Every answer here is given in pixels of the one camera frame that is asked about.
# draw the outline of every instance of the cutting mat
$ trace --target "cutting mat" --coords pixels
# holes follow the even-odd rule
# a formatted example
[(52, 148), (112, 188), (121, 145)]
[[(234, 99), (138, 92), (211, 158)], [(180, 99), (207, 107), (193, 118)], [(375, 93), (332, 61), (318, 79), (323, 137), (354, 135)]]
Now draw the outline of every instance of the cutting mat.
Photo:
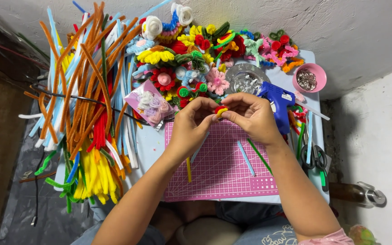
[[(171, 122), (165, 126), (166, 147), (172, 127)], [(278, 195), (273, 176), (246, 140), (248, 137), (239, 126), (227, 120), (212, 125), (208, 138), (191, 164), (192, 182), (188, 183), (187, 166), (183, 162), (166, 188), (165, 201)], [(238, 140), (255, 171), (255, 177), (241, 154)], [(268, 162), (264, 147), (258, 142), (254, 144)]]

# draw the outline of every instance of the table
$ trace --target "table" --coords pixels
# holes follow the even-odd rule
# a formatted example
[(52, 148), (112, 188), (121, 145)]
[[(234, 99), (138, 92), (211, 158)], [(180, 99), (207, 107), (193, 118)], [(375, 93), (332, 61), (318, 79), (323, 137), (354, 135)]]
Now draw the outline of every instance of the table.
[[(315, 63), (314, 53), (311, 51), (300, 50), (299, 57), (304, 59), (305, 63)], [(255, 61), (237, 61), (236, 64), (243, 62), (255, 64)], [(285, 74), (279, 67), (266, 69), (266, 75), (269, 77), (271, 83), (276, 86), (282, 87), (288, 91), (294, 92), (292, 80), (294, 72)], [(304, 94), (306, 101), (305, 104), (312, 107), (313, 109), (320, 111), (320, 100), (318, 92)], [(321, 118), (315, 116), (313, 118), (313, 139), (314, 142), (324, 149), (323, 143), (323, 129), (321, 125)], [(125, 192), (131, 188), (140, 177), (154, 164), (154, 162), (160, 157), (164, 151), (164, 127), (160, 131), (155, 131), (154, 128), (144, 125), (143, 129), (136, 127), (136, 141), (138, 147), (137, 159), (139, 161), (140, 168), (133, 169), (132, 173), (126, 176), (124, 181)], [(320, 174), (317, 168), (309, 171), (309, 178), (314, 186), (317, 187), (320, 194), (325, 198), (326, 202), (329, 203), (329, 192), (323, 192), (321, 189)], [(60, 158), (60, 163), (57, 168), (57, 174), (55, 181), (63, 183), (64, 181), (64, 159)], [(63, 191), (61, 188), (54, 188), (57, 191)], [(253, 203), (269, 203), (269, 204), (280, 204), (279, 195), (273, 196), (259, 196), (259, 197), (244, 197), (244, 198), (224, 198), (223, 201), (243, 201)]]

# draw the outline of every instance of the fingernail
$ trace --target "fingernail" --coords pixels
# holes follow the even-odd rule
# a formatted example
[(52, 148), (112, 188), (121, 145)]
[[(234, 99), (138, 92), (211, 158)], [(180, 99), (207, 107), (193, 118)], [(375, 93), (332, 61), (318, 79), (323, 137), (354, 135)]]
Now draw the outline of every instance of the fingernail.
[(224, 113), (222, 113), (222, 117), (225, 119), (229, 119), (229, 116), (231, 116), (231, 113), (228, 111), (225, 111)]

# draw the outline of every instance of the blue glue gun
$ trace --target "blue glue gun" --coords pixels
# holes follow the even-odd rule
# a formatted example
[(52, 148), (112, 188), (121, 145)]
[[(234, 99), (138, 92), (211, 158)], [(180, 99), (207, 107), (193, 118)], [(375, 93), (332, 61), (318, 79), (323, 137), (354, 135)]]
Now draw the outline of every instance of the blue glue gun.
[(258, 94), (258, 97), (266, 98), (270, 101), (280, 134), (288, 134), (290, 132), (290, 123), (288, 122), (287, 107), (294, 106), (296, 103), (294, 93), (265, 81), (261, 86), (261, 92)]

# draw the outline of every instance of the plastic bag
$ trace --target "plastic bag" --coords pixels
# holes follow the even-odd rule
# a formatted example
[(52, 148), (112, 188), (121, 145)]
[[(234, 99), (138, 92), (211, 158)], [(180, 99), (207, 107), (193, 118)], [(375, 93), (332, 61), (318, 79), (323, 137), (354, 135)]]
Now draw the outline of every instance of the plastic bag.
[(156, 130), (160, 129), (163, 119), (173, 113), (172, 106), (161, 96), (149, 79), (131, 91), (124, 99)]

